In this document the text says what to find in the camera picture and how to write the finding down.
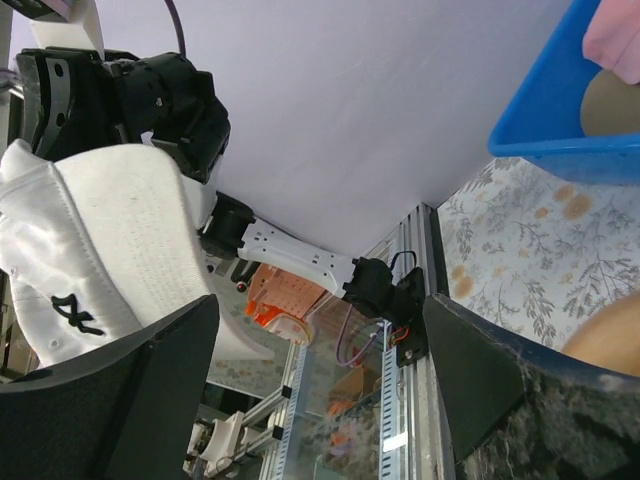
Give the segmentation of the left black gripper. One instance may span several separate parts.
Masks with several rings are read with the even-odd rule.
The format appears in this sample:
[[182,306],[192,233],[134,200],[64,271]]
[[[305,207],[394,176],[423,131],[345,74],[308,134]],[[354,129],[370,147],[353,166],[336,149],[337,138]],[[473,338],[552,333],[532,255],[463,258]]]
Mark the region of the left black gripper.
[[114,87],[128,52],[24,49],[16,56],[22,82],[20,138],[45,160],[62,160],[130,140]]

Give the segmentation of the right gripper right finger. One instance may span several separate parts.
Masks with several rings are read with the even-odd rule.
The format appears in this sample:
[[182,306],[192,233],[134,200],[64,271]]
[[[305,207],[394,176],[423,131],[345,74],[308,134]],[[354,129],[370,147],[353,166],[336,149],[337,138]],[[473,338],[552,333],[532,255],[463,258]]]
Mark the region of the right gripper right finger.
[[424,303],[462,479],[636,479],[639,381],[515,334],[442,294]]

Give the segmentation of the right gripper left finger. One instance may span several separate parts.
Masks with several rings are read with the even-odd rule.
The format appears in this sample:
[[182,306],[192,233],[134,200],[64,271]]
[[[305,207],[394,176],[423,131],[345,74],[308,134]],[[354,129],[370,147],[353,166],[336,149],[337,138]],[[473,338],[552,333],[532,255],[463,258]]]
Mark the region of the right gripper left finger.
[[4,479],[183,479],[215,296],[1,387]]

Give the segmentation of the wooden hat stand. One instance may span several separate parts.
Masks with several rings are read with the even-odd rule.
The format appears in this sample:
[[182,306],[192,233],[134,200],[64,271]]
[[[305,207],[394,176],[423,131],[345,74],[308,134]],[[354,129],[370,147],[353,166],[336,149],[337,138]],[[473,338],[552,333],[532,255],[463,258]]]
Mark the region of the wooden hat stand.
[[562,353],[582,362],[639,376],[639,294],[616,300],[586,321]]

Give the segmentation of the white cap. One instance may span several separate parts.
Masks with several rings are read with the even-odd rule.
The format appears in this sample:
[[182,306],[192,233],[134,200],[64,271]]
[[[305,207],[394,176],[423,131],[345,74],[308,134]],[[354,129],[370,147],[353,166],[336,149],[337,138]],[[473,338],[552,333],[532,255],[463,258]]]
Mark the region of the white cap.
[[1,160],[1,268],[44,367],[216,291],[182,175],[143,144],[57,162],[22,140],[10,144]]

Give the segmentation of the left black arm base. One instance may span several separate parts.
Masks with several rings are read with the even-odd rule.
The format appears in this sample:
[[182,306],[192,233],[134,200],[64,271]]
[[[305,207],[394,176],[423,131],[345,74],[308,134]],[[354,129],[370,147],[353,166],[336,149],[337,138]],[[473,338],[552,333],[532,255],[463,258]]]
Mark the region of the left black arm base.
[[385,319],[392,325],[387,347],[396,352],[399,368],[413,365],[429,353],[423,307],[427,288],[424,269],[419,266],[414,250],[402,250],[391,261],[395,267],[402,255],[409,255],[413,267],[392,289],[390,310]]

